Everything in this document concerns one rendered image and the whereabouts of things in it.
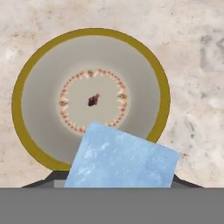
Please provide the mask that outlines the grey bowl with gold rim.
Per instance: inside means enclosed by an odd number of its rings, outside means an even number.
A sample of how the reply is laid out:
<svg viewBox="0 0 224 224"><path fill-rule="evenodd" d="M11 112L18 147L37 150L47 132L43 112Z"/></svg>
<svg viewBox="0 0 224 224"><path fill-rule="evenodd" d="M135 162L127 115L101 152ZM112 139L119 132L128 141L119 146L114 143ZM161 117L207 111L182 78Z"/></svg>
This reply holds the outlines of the grey bowl with gold rim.
<svg viewBox="0 0 224 224"><path fill-rule="evenodd" d="M170 112L157 57L110 29L70 31L41 46L17 77L11 99L17 136L44 167L67 171L91 122L157 141Z"/></svg>

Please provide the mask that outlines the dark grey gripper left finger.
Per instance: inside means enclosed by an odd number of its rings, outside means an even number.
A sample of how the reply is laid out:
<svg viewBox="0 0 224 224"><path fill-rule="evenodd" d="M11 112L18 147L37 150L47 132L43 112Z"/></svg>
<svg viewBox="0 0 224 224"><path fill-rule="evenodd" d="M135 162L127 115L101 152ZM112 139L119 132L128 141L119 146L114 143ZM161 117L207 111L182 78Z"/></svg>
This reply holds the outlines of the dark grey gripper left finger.
<svg viewBox="0 0 224 224"><path fill-rule="evenodd" d="M62 187L67 179L68 171L52 171L45 179L25 185L24 188L41 187L57 188Z"/></svg>

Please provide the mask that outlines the pale blue ice cube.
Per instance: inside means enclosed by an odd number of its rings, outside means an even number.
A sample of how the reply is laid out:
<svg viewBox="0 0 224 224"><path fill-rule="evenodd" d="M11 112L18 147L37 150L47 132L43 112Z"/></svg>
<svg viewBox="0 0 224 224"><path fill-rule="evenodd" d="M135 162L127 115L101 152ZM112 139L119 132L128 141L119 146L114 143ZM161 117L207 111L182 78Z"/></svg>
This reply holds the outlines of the pale blue ice cube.
<svg viewBox="0 0 224 224"><path fill-rule="evenodd" d="M178 160L175 150L92 122L65 187L169 188Z"/></svg>

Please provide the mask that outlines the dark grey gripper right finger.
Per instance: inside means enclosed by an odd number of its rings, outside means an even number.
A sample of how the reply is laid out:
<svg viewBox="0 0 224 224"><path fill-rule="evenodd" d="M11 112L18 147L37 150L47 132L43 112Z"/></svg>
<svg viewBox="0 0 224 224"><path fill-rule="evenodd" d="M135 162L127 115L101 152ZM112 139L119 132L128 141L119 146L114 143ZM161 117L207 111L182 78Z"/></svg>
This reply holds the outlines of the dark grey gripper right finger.
<svg viewBox="0 0 224 224"><path fill-rule="evenodd" d="M171 187L172 188L178 188L178 187L200 188L200 185L195 185L194 183L187 182L187 181L179 178L177 175L175 175L173 177Z"/></svg>

